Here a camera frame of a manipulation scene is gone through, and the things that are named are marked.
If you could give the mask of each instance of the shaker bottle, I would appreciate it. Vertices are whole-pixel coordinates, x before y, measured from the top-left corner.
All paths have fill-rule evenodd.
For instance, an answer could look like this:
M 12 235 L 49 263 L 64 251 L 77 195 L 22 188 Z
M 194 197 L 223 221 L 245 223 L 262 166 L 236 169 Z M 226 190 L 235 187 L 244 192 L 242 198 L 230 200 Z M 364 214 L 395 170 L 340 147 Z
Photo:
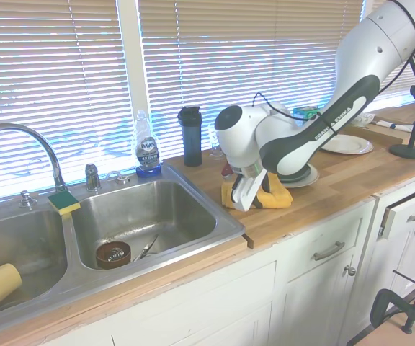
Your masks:
M 184 139 L 184 163 L 188 167 L 201 165 L 201 113 L 199 107 L 183 107 L 179 115 Z

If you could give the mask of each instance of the yellow sponge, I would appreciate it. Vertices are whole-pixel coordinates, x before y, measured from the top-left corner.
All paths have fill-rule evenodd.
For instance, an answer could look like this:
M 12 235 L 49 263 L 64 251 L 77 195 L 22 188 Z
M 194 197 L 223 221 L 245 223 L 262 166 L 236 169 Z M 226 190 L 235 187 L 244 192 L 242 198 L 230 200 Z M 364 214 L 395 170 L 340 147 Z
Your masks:
M 81 206 L 78 200 L 68 191 L 57 192 L 48 197 L 49 203 L 58 211 L 60 215 L 71 213 Z

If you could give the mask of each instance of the window blinds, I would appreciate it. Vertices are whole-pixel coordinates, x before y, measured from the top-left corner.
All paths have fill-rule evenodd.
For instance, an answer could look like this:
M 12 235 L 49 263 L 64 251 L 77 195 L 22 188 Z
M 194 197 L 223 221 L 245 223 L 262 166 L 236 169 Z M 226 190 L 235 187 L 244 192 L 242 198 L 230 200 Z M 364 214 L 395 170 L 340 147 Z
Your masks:
M 386 0 L 373 0 L 372 10 L 374 11 L 377 9 L 385 1 Z M 381 84 L 380 88 L 383 88 L 386 84 L 388 84 L 398 74 L 402 67 L 403 63 L 387 77 L 387 79 Z M 375 99 L 374 103 L 377 104 L 377 106 L 373 106 L 376 108 L 382 108 L 393 105 L 401 105 L 404 100 L 407 102 L 414 101 L 409 92 L 412 85 L 415 85 L 415 78 L 411 67 L 408 66 L 401 76 Z
M 199 105 L 206 125 L 256 92 L 290 109 L 324 105 L 340 40 L 362 0 L 138 0 L 152 125 L 163 157 L 183 153 L 177 113 Z
M 132 166 L 133 118 L 115 0 L 0 1 L 0 123 L 40 132 L 67 182 Z M 0 196 L 53 185 L 41 146 L 0 132 Z

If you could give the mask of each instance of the franka emika robot arm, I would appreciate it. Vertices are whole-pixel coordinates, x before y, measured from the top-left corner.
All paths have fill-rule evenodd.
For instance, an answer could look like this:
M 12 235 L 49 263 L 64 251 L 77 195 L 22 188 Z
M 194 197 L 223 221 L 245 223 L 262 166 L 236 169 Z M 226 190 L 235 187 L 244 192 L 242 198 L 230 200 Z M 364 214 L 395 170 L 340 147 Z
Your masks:
M 304 126 L 269 105 L 230 106 L 215 120 L 220 147 L 238 178 L 231 198 L 247 211 L 267 171 L 299 174 L 312 155 L 378 95 L 380 83 L 415 53 L 415 0 L 389 0 L 340 42 L 334 95 Z M 289 115 L 283 105 L 273 108 Z

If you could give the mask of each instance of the dawn dish soap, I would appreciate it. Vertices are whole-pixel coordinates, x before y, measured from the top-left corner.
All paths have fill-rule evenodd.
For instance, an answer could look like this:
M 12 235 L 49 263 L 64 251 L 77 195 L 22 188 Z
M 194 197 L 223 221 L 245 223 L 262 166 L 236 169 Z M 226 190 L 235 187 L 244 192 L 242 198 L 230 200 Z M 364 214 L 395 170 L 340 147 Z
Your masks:
M 150 122 L 143 110 L 137 112 L 135 137 L 135 155 L 138 159 L 138 165 L 135 168 L 137 175 L 146 178 L 160 174 L 161 164 L 159 162 L 158 146 L 156 145 L 155 136 L 151 133 Z

